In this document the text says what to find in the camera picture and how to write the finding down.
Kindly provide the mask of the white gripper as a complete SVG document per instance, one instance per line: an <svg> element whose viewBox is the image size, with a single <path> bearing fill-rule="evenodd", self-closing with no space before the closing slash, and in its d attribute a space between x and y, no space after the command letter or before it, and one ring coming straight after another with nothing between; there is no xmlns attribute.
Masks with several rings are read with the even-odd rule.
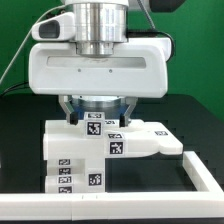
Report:
<svg viewBox="0 0 224 224"><path fill-rule="evenodd" d="M73 43L38 43L29 56L29 85L36 94L60 95L67 123L78 124L72 97L121 96L126 109L119 126L127 127L138 98L161 98L168 90L168 38L131 38L116 44L108 57L84 57Z"/></svg>

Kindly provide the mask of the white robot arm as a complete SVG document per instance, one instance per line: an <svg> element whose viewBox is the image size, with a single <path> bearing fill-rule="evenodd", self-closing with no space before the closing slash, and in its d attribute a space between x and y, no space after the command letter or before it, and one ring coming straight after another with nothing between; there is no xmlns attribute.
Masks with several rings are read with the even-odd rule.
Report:
<svg viewBox="0 0 224 224"><path fill-rule="evenodd" d="M71 10L33 25L38 43L29 56L29 86L57 95L70 124L78 122L72 96L88 103L116 97L128 108L125 127L139 98L161 98L168 89L166 62L174 54L168 34L152 27L127 28L127 12L173 12L186 0L62 0Z"/></svg>

